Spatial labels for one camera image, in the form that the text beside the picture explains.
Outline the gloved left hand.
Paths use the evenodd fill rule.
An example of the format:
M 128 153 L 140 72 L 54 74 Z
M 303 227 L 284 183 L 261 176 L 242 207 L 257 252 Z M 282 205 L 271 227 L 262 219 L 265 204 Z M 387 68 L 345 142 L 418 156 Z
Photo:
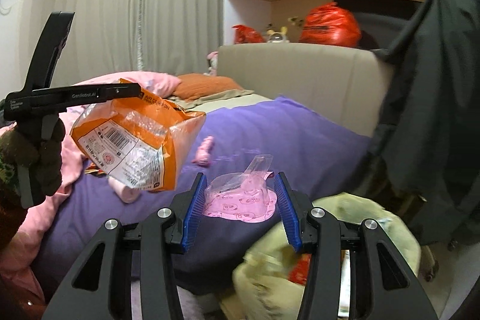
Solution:
M 16 127 L 1 135 L 1 192 L 16 196 L 18 167 L 32 168 L 34 182 L 45 196 L 52 196 L 62 184 L 62 143 L 64 123 L 58 119 L 50 140 L 35 147 Z

